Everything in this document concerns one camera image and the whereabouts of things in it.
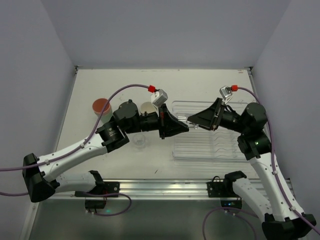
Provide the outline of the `teal ceramic mug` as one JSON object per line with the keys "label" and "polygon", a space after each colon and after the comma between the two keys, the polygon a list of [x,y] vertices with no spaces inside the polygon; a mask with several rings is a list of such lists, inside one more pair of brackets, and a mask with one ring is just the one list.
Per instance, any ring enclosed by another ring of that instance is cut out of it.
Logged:
{"label": "teal ceramic mug", "polygon": [[144,102],[140,106],[140,116],[143,118],[157,118],[158,109],[151,102]]}

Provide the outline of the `clear glass cup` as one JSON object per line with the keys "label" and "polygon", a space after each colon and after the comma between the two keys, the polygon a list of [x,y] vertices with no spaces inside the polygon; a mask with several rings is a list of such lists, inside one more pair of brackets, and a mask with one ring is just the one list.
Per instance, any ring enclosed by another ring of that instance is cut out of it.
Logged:
{"label": "clear glass cup", "polygon": [[199,125],[188,120],[188,118],[192,115],[192,113],[177,113],[176,117],[180,122],[186,124],[189,129],[196,130],[199,128]]}
{"label": "clear glass cup", "polygon": [[142,150],[146,147],[146,141],[146,137],[142,133],[137,133],[132,137],[132,144],[138,150]]}

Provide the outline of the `pink plastic cup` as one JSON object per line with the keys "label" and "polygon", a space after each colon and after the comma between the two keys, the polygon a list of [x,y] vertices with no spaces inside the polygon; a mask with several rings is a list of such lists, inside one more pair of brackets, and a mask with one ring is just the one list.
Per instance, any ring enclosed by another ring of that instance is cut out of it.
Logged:
{"label": "pink plastic cup", "polygon": [[92,104],[92,110],[93,112],[99,116],[100,113],[102,113],[102,116],[106,116],[109,113],[112,112],[112,107],[108,103],[108,100],[106,98],[98,98],[96,99]]}

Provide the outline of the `light green plastic cup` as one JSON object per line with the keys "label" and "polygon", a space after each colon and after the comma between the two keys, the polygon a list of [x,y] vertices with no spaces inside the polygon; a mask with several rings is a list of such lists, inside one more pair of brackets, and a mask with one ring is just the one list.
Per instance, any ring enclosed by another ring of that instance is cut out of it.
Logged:
{"label": "light green plastic cup", "polygon": [[108,104],[104,109],[103,107],[105,106],[104,103],[102,104],[98,104],[95,107],[95,113],[98,117],[100,117],[100,122],[102,124],[107,123],[111,117],[113,116],[113,110],[112,110],[112,106],[110,104]]}

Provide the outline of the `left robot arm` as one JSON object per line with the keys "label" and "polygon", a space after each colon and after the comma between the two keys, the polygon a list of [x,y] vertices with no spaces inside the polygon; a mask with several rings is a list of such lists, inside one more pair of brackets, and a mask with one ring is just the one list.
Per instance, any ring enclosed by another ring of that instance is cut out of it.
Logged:
{"label": "left robot arm", "polygon": [[113,113],[111,119],[85,139],[51,154],[23,158],[24,179],[31,202],[47,200],[56,193],[79,192],[81,195],[102,195],[107,192],[96,170],[80,175],[65,172],[94,157],[109,154],[127,143],[129,134],[158,131],[165,139],[189,131],[187,124],[172,115],[166,104],[157,112],[140,113],[137,105],[128,100]]}

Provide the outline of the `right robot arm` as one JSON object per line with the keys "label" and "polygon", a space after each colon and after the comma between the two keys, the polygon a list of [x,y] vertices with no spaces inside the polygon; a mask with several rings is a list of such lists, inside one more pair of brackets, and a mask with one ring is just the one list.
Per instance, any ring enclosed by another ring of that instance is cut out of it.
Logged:
{"label": "right robot arm", "polygon": [[268,120],[261,104],[251,102],[242,114],[238,114],[217,98],[210,107],[187,120],[208,131],[223,127],[240,134],[238,147],[257,173],[266,196],[254,188],[241,171],[226,174],[223,183],[228,191],[239,196],[253,210],[261,221],[266,239],[297,240],[316,226],[315,217],[305,213],[282,175],[272,143],[264,132]]}

